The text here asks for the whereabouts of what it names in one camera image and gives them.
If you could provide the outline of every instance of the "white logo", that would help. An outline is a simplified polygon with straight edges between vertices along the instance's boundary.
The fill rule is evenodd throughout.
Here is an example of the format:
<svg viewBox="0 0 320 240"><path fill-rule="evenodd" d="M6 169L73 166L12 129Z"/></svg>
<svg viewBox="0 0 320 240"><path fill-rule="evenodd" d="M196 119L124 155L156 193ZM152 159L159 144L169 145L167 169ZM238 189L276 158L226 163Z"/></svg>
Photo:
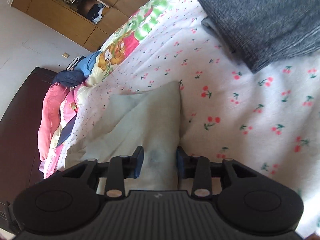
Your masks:
<svg viewBox="0 0 320 240"><path fill-rule="evenodd" d="M160 198L162 197L162 194L161 193L158 193L157 195L155 195L156 198Z"/></svg>

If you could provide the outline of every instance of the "colorful blanket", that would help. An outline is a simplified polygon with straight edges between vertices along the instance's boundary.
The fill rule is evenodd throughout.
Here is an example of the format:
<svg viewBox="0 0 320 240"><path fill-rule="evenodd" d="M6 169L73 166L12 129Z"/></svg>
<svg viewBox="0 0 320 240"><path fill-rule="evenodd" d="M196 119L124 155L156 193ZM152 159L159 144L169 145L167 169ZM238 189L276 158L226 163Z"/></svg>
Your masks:
<svg viewBox="0 0 320 240"><path fill-rule="evenodd" d="M52 167L64 169L66 150L94 127L110 95L177 80L185 151L234 158L298 192L305 206L297 231L308 236L320 228L320 54L253 75L205 32L204 17L197 0L152 0L111 35L75 90L77 120ZM46 176L53 159L49 153Z"/></svg>

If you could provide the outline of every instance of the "bed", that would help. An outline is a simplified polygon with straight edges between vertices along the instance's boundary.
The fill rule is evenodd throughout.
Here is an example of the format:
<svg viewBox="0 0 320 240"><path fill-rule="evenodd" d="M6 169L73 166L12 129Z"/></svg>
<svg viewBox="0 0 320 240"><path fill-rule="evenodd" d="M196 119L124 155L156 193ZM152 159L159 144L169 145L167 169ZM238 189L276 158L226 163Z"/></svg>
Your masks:
<svg viewBox="0 0 320 240"><path fill-rule="evenodd" d="M320 52L252 74L201 27L204 17L197 0L151 0L113 33L72 91L76 122L59 149L52 141L44 176L64 169L67 150L99 121L111 95L176 80L185 151L234 158L295 190L305 205L297 232L308 236L320 228Z"/></svg>

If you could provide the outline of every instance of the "silver screw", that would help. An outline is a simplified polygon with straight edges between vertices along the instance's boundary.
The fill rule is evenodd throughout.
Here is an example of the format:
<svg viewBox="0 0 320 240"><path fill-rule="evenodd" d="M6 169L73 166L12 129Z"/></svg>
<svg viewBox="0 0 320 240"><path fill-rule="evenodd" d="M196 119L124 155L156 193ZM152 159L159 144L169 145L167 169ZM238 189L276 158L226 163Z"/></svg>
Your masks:
<svg viewBox="0 0 320 240"><path fill-rule="evenodd" d="M197 197L207 197L210 195L210 191L205 188L200 188L200 189L195 190L195 195Z"/></svg>
<svg viewBox="0 0 320 240"><path fill-rule="evenodd" d="M107 196L108 197L121 197L122 192L118 189L111 189L107 191Z"/></svg>

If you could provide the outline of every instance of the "beige cloth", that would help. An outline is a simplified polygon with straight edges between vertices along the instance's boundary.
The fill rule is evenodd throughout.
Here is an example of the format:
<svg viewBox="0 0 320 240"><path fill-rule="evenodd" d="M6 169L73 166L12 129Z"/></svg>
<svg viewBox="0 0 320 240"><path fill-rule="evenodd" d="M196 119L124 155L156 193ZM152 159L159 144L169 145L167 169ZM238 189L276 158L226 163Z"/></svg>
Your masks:
<svg viewBox="0 0 320 240"><path fill-rule="evenodd" d="M89 158L99 163L132 155L144 148L138 179L126 179L125 189L177 189L176 149L179 144L180 90L178 82L136 95L114 95L89 134L67 151L66 168ZM103 193L101 179L98 193Z"/></svg>

